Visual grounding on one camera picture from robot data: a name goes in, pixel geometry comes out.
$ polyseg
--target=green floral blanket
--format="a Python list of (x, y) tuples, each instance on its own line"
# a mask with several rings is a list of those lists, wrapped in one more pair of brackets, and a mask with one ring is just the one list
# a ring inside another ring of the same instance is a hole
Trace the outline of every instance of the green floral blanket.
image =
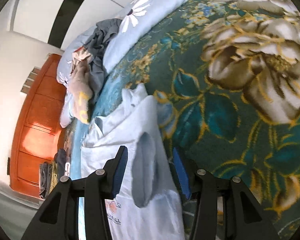
[[(116, 66), (94, 115), (140, 82), (158, 100), (170, 163), (179, 146), (215, 176), (240, 176), (288, 239), (300, 224), (300, 14), (291, 1), (189, 0)], [(195, 205), (183, 203), (187, 234)]]

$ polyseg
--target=wooden headboard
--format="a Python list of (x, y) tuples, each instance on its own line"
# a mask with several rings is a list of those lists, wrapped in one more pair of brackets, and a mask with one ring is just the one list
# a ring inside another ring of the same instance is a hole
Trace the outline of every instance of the wooden headboard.
[(64, 138), (59, 117), (66, 88), (56, 80), (61, 56), (51, 54), (35, 78), (23, 103), (10, 157), (10, 187), (39, 197), (39, 164), (52, 161)]

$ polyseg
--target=white wall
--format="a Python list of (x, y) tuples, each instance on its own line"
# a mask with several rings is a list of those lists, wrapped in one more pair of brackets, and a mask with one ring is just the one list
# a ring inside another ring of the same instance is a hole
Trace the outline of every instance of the white wall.
[(0, 13), (0, 183), (7, 186), (7, 160), (26, 97), (20, 92), (22, 85), (34, 67), (42, 67), (48, 53), (63, 53), (41, 41), (7, 31), (13, 7), (14, 0), (10, 0)]

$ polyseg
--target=white garment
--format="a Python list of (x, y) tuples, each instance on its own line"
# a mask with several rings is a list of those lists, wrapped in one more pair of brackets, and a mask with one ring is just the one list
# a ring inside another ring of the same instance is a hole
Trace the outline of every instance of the white garment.
[(123, 89), (122, 103), (109, 116), (97, 117), (96, 123), (83, 142), (82, 177), (103, 168), (120, 145), (128, 148), (120, 193), (106, 200), (112, 238), (184, 240), (181, 201), (157, 125), (155, 98), (147, 96), (143, 84)]

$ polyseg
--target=daisy petal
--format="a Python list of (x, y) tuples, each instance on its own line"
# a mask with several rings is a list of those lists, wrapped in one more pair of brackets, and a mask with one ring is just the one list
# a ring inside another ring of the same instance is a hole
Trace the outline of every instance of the daisy petal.
[(141, 12), (133, 12), (133, 15), (134, 15), (134, 16), (138, 16), (138, 17), (140, 17), (140, 16), (143, 16), (143, 15), (145, 15), (145, 14), (146, 14), (146, 12), (147, 12), (147, 10), (144, 10), (144, 11), (141, 11)]
[(147, 4), (145, 6), (142, 6), (142, 7), (139, 7), (139, 8), (136, 8), (133, 10), (133, 12), (141, 12), (143, 9), (147, 8), (148, 6), (150, 6), (150, 4)]
[(124, 19), (123, 19), (123, 21), (122, 21), (122, 23), (121, 23), (121, 25), (123, 26), (122, 27), (122, 33), (125, 33), (127, 30), (128, 30), (128, 26), (129, 26), (129, 16), (126, 16)]
[(129, 17), (130, 17), (130, 20), (131, 20), (131, 23), (132, 23), (132, 26), (133, 27), (136, 27), (137, 26), (137, 24), (139, 23), (139, 21), (138, 21), (138, 19), (134, 16), (134, 15), (129, 15)]
[(149, 0), (139, 0), (136, 4), (132, 7), (132, 10), (138, 8), (139, 6), (143, 5), (144, 3), (148, 2)]

